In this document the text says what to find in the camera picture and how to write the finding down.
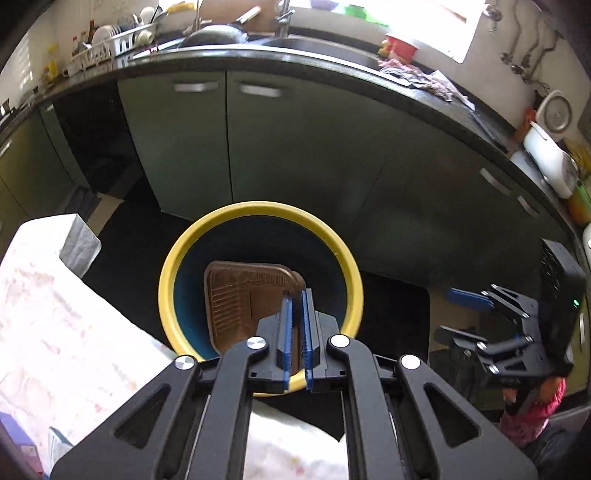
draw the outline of frying pan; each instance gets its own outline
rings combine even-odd
[[[246,43],[248,34],[242,28],[246,22],[261,13],[261,7],[253,7],[236,21],[230,24],[207,25],[185,38],[179,48],[195,47],[197,45],[227,45],[232,43]]]

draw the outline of black floor mat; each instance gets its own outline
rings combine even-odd
[[[100,253],[82,278],[132,323],[168,346],[158,314],[158,280],[169,250],[191,223],[122,203],[99,234]]]
[[[72,196],[70,197],[68,204],[61,213],[77,213],[80,217],[86,221],[95,211],[95,208],[100,203],[96,192],[84,187],[77,187]]]
[[[375,355],[398,359],[411,353],[427,362],[427,289],[367,272],[361,272],[361,280],[365,301],[357,340]]]
[[[190,224],[125,202],[100,233],[101,252],[83,277],[131,322],[168,346],[158,314],[158,279],[170,248]],[[427,361],[427,290],[366,272],[362,280],[365,307],[357,338],[377,355],[398,358],[413,353]],[[299,391],[260,400],[337,439],[345,431],[339,393]]]

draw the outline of black countertop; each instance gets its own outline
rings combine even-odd
[[[517,155],[513,161],[509,160],[474,122],[467,107],[458,100],[445,102],[431,93],[403,86],[389,75],[330,57],[253,45],[191,47],[141,58],[137,57],[137,52],[124,54],[85,72],[79,72],[59,83],[45,95],[39,96],[30,106],[17,113],[10,124],[0,132],[0,144],[4,143],[36,107],[44,108],[64,95],[91,85],[165,72],[227,70],[265,72],[325,83],[404,110],[448,133],[511,176],[543,205],[564,229],[570,231],[579,263],[589,274],[579,229],[527,155]],[[507,146],[511,144],[512,132],[506,125],[495,122],[483,111],[479,111],[478,114]]]

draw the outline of dish rack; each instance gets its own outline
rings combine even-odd
[[[132,50],[135,47],[135,39],[142,30],[155,33],[156,24],[151,23],[132,28],[73,56],[71,62],[63,70],[64,77],[71,77],[75,73],[98,65],[103,61],[114,59],[118,55]]]

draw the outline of metal screw head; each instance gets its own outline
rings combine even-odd
[[[195,366],[195,359],[188,355],[179,356],[174,361],[174,366],[179,370],[189,370]]]
[[[263,337],[250,337],[246,341],[246,345],[248,348],[252,350],[260,350],[261,348],[265,348],[267,345],[267,341]]]
[[[416,370],[421,366],[421,360],[419,357],[414,355],[404,355],[400,359],[400,363],[404,368],[408,368],[409,370]]]
[[[346,347],[348,344],[350,344],[350,340],[349,337],[347,337],[346,335],[333,335],[332,337],[330,337],[330,343],[332,343],[334,346],[337,346],[339,348],[343,348]]]

